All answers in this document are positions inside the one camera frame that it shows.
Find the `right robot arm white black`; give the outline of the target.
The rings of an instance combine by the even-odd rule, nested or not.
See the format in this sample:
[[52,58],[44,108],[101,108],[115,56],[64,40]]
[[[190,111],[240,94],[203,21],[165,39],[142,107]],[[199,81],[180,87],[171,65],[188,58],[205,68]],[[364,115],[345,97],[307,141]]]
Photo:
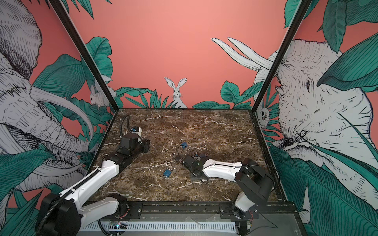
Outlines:
[[186,155],[180,162],[193,177],[201,181],[218,178],[236,183],[241,192],[232,209],[227,212],[231,212],[238,219],[249,215],[250,208],[268,202],[274,185],[273,177],[249,158],[242,162],[221,162],[204,155]]

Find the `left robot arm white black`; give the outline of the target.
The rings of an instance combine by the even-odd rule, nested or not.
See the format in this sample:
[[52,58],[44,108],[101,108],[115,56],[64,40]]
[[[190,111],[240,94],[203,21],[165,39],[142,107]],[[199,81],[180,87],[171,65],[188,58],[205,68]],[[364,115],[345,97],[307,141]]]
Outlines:
[[137,133],[121,138],[116,150],[106,156],[101,167],[59,194],[49,194],[41,202],[35,233],[38,236],[75,236],[87,225],[108,215],[122,219],[130,215],[127,199],[119,194],[86,205],[86,201],[110,179],[119,175],[141,153],[148,153],[150,141]]

